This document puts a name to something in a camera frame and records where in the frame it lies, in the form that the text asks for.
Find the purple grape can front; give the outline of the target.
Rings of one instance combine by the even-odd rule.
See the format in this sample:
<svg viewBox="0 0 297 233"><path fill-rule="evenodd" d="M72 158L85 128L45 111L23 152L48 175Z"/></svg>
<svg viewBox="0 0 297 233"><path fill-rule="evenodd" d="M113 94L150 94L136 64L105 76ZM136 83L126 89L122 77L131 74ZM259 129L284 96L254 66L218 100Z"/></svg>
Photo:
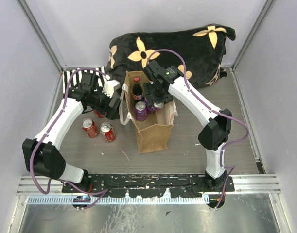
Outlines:
<svg viewBox="0 0 297 233"><path fill-rule="evenodd" d="M153 109L155 111L157 110L161 110L164 107L164 103L163 102L156 102L153 104Z"/></svg>

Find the purple grape can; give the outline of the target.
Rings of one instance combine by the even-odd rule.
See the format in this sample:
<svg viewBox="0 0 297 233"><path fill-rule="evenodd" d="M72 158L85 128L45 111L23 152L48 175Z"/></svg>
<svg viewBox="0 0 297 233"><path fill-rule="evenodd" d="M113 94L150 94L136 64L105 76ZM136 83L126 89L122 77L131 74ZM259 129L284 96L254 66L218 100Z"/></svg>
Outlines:
<svg viewBox="0 0 297 233"><path fill-rule="evenodd" d="M135 104L135 115L137 121L145 121L147 119L147 108L143 101Z"/></svg>
<svg viewBox="0 0 297 233"><path fill-rule="evenodd" d="M153 104L153 109L155 111L157 110L161 110L164 107L164 103L163 102L156 102Z"/></svg>
<svg viewBox="0 0 297 233"><path fill-rule="evenodd" d="M147 114L153 114L155 112L155 109L153 106L150 106L148 104L147 98L144 98L144 103L146 104Z"/></svg>

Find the purple grape can back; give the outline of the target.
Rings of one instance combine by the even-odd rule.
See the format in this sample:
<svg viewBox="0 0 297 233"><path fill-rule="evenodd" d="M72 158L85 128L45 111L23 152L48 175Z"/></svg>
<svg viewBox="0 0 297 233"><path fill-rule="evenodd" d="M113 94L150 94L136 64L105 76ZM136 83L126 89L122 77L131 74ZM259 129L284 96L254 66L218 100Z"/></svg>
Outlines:
<svg viewBox="0 0 297 233"><path fill-rule="evenodd" d="M144 103L146 104L147 114L153 114L155 112L155 109L153 106L150 106L148 104L147 98L144 98Z"/></svg>

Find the glass cola bottle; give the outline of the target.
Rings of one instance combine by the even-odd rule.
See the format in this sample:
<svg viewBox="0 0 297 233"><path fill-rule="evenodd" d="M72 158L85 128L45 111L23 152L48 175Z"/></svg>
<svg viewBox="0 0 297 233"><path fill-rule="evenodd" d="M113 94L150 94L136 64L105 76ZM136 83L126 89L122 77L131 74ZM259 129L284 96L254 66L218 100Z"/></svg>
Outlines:
<svg viewBox="0 0 297 233"><path fill-rule="evenodd" d="M135 77L133 79L134 81L134 85L132 88L132 96L133 96L133 100L134 100L134 104L136 104L137 102L143 101L143 89L141 87L141 85L139 84L139 77Z"/></svg>

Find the brown jute canvas bag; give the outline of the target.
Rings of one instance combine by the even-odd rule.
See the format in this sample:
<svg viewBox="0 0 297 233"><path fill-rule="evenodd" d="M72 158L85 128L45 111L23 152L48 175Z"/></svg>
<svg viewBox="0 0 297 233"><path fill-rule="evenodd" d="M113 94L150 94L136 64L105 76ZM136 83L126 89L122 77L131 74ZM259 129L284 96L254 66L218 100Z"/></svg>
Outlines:
<svg viewBox="0 0 297 233"><path fill-rule="evenodd" d="M139 84L148 83L149 79L142 71L126 72L119 106L120 123L126 125L129 121L135 126L139 153L149 153L167 149L167 142L177 116L175 102L172 100L160 110L147 115L145 121L137 121L135 116L132 88L134 77L138 77Z"/></svg>

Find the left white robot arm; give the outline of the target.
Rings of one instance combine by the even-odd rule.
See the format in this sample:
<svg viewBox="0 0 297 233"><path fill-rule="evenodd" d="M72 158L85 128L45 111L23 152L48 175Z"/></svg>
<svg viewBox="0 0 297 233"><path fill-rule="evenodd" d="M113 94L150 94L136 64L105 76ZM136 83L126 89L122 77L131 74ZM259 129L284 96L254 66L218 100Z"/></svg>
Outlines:
<svg viewBox="0 0 297 233"><path fill-rule="evenodd" d="M73 122L88 107L109 120L119 118L120 87L119 81L92 68L77 69L70 75L58 110L34 139L27 138L22 144L26 169L41 193L49 191L41 188L36 175L69 182L78 192L89 190L88 171L68 164L59 149Z"/></svg>

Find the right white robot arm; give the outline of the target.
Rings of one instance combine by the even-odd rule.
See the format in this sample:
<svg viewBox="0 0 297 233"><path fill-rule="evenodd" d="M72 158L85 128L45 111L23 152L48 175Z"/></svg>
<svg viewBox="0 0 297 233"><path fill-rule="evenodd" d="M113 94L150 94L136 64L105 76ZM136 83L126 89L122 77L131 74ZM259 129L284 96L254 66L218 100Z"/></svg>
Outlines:
<svg viewBox="0 0 297 233"><path fill-rule="evenodd" d="M203 126L198 141L206 150L207 167L204 182L209 190L219 190L227 176L226 169L221 164L221 156L231 130L231 111L221 110L209 102L175 66L162 68L156 61L152 61L146 65L143 72L149 79L143 86L149 106L159 102L168 103L172 98L177 98Z"/></svg>

